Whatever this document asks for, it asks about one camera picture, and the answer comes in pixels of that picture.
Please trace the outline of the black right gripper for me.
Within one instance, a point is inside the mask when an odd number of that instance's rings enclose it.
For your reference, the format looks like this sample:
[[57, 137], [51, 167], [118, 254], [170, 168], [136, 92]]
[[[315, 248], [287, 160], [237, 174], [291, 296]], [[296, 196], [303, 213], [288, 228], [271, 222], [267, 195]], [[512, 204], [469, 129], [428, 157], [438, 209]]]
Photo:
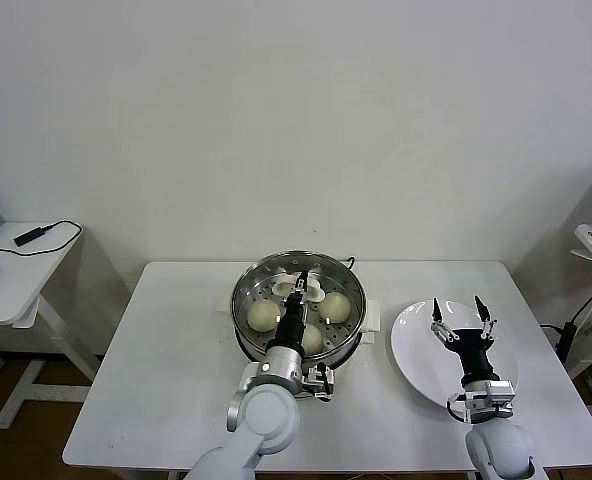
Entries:
[[[462, 384], [496, 380], [496, 373], [487, 358], [487, 351], [494, 343], [494, 340], [489, 338], [493, 337], [492, 331], [497, 321], [491, 317], [488, 307], [478, 296], [475, 296], [475, 304], [482, 322], [482, 330], [457, 329], [454, 334], [458, 338], [450, 343], [450, 351], [456, 353], [460, 359], [463, 370]], [[431, 331], [442, 343], [451, 341], [451, 330], [443, 321], [436, 298], [433, 299]]]

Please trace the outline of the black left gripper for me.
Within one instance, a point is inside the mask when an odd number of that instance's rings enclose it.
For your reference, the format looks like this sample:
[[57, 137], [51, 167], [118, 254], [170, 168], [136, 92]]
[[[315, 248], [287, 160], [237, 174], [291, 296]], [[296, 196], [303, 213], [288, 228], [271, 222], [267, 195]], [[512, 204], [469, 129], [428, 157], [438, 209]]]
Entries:
[[278, 322], [274, 336], [274, 345], [293, 350], [303, 350], [302, 340], [306, 326], [305, 304], [308, 295], [309, 272], [302, 271], [288, 296], [285, 314]]

